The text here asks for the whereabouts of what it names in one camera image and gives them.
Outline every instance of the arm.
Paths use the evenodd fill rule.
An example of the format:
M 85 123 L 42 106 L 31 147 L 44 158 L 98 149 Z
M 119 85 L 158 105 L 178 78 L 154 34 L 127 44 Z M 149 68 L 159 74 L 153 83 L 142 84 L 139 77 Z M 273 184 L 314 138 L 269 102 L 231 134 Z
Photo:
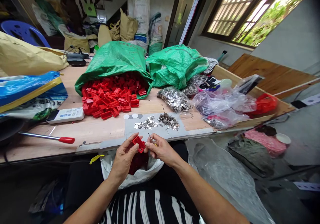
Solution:
M 186 163 L 164 138 L 157 134 L 152 134 L 151 138 L 156 140 L 157 146 L 153 145 L 151 139 L 148 138 L 146 146 L 150 150 L 150 154 L 154 158 L 160 158 L 177 172 L 197 210 L 207 224 L 249 223 L 240 212 Z
M 107 209 L 111 199 L 118 190 L 121 183 L 126 179 L 132 158 L 138 152 L 139 145 L 136 144 L 128 149 L 131 141 L 138 135 L 130 136 L 118 149 L 110 174 L 106 180 L 95 190 L 95 192 L 64 222 L 65 224 L 94 224 Z

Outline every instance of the red-handled screwdriver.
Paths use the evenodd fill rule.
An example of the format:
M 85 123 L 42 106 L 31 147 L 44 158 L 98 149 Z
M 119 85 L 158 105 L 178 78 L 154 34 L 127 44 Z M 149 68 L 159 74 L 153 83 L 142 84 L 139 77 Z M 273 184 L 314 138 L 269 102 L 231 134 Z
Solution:
M 52 137 L 52 136 L 45 136 L 45 135 L 39 135 L 39 134 L 34 134 L 34 133 L 28 133 L 28 132 L 19 132 L 19 134 L 24 135 L 24 136 L 58 140 L 59 142 L 68 143 L 68 144 L 72 144 L 76 140 L 72 137 Z

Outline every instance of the person's right hand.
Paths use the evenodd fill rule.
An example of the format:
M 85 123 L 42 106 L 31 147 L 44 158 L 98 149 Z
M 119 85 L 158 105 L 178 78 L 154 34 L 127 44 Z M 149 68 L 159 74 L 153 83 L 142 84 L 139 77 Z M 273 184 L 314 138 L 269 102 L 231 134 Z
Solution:
M 152 139 L 156 141 L 157 146 L 152 143 Z M 170 146 L 170 144 L 157 134 L 151 134 L 151 138 L 148 137 L 148 141 L 145 143 L 146 147 L 144 152 L 150 150 L 150 154 L 153 158 L 160 159 L 169 167 L 173 167 L 175 164 L 183 161 L 178 153 Z

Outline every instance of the hand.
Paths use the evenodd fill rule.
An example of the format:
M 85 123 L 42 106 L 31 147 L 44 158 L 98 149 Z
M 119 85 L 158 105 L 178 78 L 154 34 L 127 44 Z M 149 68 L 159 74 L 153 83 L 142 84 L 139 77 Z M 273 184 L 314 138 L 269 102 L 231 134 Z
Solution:
M 117 149 L 116 157 L 108 176 L 108 179 L 121 185 L 121 183 L 126 179 L 132 158 L 138 152 L 139 144 L 135 144 L 130 149 L 128 148 L 131 141 L 139 134 L 139 132 L 132 134 L 121 146 Z
M 156 140 L 157 146 L 152 143 L 152 139 Z M 183 159 L 179 156 L 178 153 L 170 146 L 170 144 L 162 137 L 157 134 L 151 134 L 151 138 L 148 137 L 148 142 L 145 143 L 146 147 L 144 152 L 146 153 L 148 149 L 150 150 L 150 154 L 153 158 L 160 159 L 169 167 L 174 167 L 179 162 L 183 161 Z

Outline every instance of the purple plastic chair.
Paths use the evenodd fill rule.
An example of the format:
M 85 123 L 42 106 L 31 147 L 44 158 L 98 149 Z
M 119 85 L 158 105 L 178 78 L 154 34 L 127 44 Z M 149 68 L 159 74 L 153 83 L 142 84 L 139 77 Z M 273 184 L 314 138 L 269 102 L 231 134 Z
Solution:
M 50 47 L 41 32 L 28 23 L 9 20 L 2 22 L 1 28 L 8 35 L 22 39 L 31 45 Z

